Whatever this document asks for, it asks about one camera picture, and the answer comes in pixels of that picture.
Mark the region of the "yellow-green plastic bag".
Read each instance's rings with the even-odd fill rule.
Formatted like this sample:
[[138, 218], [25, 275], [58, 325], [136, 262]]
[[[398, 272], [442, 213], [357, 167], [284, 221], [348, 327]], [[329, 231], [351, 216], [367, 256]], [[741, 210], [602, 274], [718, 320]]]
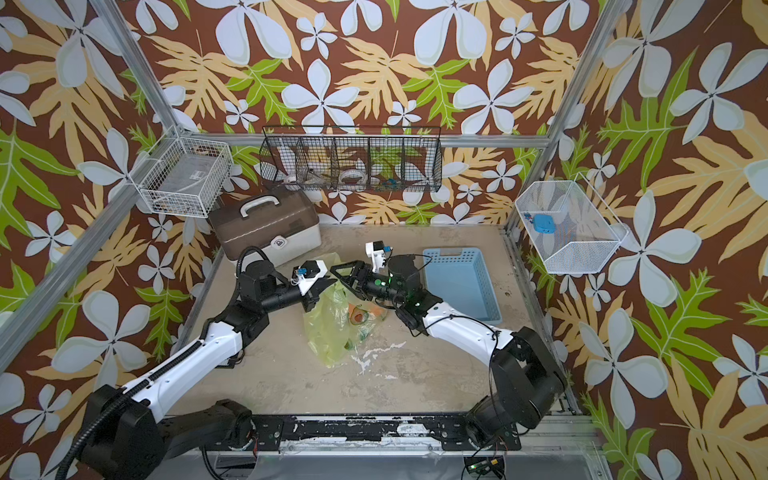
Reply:
[[[331, 368], [366, 342], [385, 320], [388, 310], [374, 302], [360, 300], [331, 273], [328, 275], [335, 284], [321, 294], [311, 312], [303, 315], [303, 326], [309, 349], [324, 366]], [[371, 319], [361, 326], [351, 325], [350, 304], [364, 306], [370, 311]]]

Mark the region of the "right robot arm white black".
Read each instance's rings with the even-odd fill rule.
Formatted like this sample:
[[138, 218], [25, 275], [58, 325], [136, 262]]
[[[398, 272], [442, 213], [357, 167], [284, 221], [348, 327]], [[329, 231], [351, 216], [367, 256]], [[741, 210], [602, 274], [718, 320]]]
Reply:
[[412, 255], [397, 255], [386, 266], [381, 274], [357, 260], [330, 272], [357, 298], [393, 309], [411, 334], [443, 340], [486, 366], [489, 394], [464, 415], [471, 444], [511, 446], [519, 426], [535, 429], [567, 387], [542, 338], [529, 327], [496, 328], [457, 310], [424, 286]]

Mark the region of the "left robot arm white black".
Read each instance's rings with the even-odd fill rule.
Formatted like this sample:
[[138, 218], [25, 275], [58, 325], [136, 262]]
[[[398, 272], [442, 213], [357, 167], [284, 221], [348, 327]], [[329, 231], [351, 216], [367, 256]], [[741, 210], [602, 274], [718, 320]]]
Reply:
[[236, 402], [219, 401], [174, 418], [167, 413], [211, 371], [235, 363], [268, 326], [270, 313], [294, 304], [310, 311], [335, 280], [322, 260], [308, 260], [286, 278], [262, 249], [242, 253], [260, 257], [251, 263], [238, 258], [230, 302], [196, 340], [141, 377], [89, 395], [83, 425], [57, 466], [57, 478], [67, 478], [80, 462], [105, 479], [145, 479], [164, 460], [190, 449], [245, 440], [251, 412]]

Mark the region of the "brown lidded storage box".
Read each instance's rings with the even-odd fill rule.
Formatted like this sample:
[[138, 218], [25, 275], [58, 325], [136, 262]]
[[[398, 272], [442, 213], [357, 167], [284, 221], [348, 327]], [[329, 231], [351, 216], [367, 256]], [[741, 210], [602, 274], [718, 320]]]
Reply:
[[301, 190], [272, 191], [211, 211], [209, 223], [226, 258], [235, 263], [250, 246], [276, 266], [321, 245], [319, 217]]

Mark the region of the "light blue plastic basket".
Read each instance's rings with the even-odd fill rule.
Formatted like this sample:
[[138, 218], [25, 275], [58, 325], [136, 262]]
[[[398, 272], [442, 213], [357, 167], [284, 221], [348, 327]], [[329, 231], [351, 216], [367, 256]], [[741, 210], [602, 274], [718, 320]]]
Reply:
[[500, 307], [483, 254], [475, 247], [428, 248], [423, 276], [426, 288], [458, 311], [489, 325], [502, 322]]

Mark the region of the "blue object in mesh basket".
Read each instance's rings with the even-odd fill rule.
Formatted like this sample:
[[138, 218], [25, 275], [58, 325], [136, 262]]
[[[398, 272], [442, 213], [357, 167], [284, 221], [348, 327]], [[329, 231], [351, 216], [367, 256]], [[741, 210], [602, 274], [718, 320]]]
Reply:
[[557, 225], [554, 218], [548, 214], [536, 214], [533, 216], [534, 231], [540, 234], [554, 234]]

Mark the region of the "white mesh basket right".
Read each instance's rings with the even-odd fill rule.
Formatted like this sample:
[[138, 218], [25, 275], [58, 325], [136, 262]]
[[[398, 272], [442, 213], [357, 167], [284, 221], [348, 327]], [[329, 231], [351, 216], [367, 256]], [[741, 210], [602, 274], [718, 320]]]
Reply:
[[[584, 176], [575, 180], [535, 181], [515, 200], [528, 238], [552, 275], [598, 274], [628, 237], [598, 189]], [[554, 234], [534, 231], [533, 216], [551, 215]]]

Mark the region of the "small circuit board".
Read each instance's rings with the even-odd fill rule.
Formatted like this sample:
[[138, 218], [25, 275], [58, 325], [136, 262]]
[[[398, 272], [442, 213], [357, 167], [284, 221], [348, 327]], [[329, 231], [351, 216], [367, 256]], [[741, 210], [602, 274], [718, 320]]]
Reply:
[[505, 461], [501, 456], [466, 457], [460, 478], [503, 480], [506, 478]]

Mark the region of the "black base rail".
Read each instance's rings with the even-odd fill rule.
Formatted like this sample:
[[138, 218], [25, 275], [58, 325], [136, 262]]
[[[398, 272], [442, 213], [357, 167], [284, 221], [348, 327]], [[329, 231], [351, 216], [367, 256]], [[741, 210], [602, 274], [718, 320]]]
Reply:
[[304, 451], [470, 452], [481, 448], [519, 451], [520, 435], [510, 425], [486, 433], [460, 412], [411, 414], [255, 415], [245, 438], [219, 451], [255, 454]]

